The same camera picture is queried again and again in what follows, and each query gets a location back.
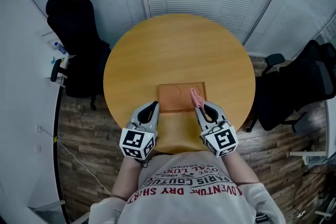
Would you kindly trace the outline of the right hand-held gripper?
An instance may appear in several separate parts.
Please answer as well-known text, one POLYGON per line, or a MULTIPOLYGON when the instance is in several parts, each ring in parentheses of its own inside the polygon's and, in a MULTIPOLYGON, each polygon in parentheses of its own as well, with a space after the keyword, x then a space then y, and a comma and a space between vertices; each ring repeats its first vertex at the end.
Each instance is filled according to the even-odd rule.
POLYGON ((238 146, 238 138, 235 127, 227 120, 224 110, 212 102, 204 103, 205 112, 197 106, 194 109, 201 129, 205 130, 200 138, 215 157, 234 152, 238 146), (217 124, 209 128, 209 124, 213 122, 217 124))

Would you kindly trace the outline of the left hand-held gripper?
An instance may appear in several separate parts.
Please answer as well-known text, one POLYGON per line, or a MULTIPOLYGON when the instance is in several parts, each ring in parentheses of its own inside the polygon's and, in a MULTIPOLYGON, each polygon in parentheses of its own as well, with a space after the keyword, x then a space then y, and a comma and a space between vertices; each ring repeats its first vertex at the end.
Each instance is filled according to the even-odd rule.
MULTIPOLYGON (((156 127, 159 115, 160 104, 158 101, 153 101, 135 109, 131 115, 130 122, 134 124, 150 124, 150 127, 156 127)), ((119 147, 124 156, 138 161, 146 161, 156 145, 157 133, 134 124, 122 129, 119 147)))

